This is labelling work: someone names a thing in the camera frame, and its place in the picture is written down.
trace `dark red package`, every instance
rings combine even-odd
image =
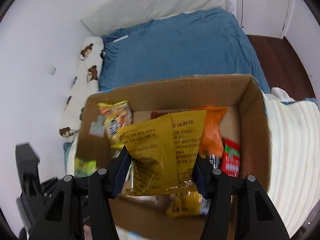
[[[226,139],[220,168],[227,175],[238,177],[239,167],[240,146],[237,143]]]

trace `striped fabric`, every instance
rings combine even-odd
[[[265,97],[272,164],[268,195],[289,236],[320,199],[320,113],[309,101],[284,105]]]

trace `silver bolt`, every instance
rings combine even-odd
[[[71,175],[66,175],[66,176],[63,177],[63,180],[65,182],[68,182],[68,181],[72,180],[72,176]]]
[[[221,170],[219,170],[219,169],[213,169],[213,174],[215,174],[215,175],[220,175],[221,174]]]
[[[102,168],[102,169],[98,170],[98,173],[99,173],[100,175],[103,175],[103,174],[106,174],[106,173],[107,173],[107,170],[106,170],[105,168]]]
[[[253,176],[253,175],[249,175],[249,176],[248,176],[248,180],[249,180],[249,181],[255,181],[255,180],[256,180],[256,177]]]

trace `blue bed sheet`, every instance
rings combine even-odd
[[[100,91],[188,75],[241,73],[254,76],[270,93],[247,36],[234,15],[220,8],[151,20],[102,39]]]

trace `dark brown floor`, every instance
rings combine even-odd
[[[280,87],[295,100],[315,98],[310,79],[289,41],[248,35],[269,87]]]

